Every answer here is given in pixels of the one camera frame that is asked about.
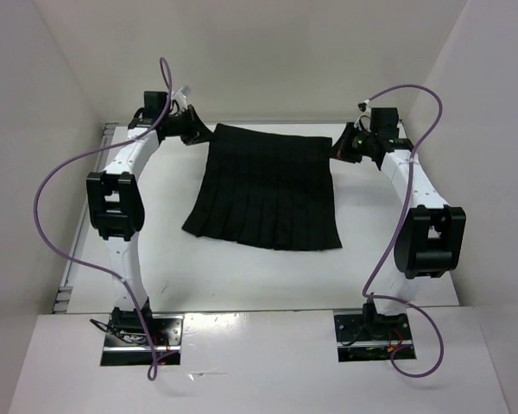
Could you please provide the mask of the black skirt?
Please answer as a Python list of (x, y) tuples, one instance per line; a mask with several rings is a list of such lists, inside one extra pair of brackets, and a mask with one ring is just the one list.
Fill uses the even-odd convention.
[(282, 251), (342, 246), (330, 170), (332, 139), (218, 124), (190, 235)]

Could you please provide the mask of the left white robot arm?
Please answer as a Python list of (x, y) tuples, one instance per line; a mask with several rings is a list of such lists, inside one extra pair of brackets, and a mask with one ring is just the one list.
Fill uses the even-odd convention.
[(165, 139), (179, 137), (189, 146), (212, 138), (196, 109), (187, 103), (187, 95), (187, 86), (173, 97), (146, 91), (126, 139), (118, 143), (119, 151), (101, 171), (89, 173), (85, 182), (91, 225), (104, 241), (113, 272), (115, 301), (106, 330), (118, 337), (126, 335), (138, 345), (149, 342), (155, 333), (138, 253), (145, 221), (138, 179)]

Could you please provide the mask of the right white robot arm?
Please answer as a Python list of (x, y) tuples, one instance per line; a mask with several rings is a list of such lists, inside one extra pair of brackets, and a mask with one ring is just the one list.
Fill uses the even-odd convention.
[(466, 214), (436, 191), (413, 143), (401, 131), (397, 109), (370, 108), (366, 103), (359, 109), (359, 118), (346, 124), (332, 157), (350, 163), (372, 160), (406, 209), (391, 240), (388, 255), (393, 263), (379, 272), (382, 289), (369, 291), (363, 307), (363, 333), (379, 339), (429, 279), (439, 279), (458, 266)]

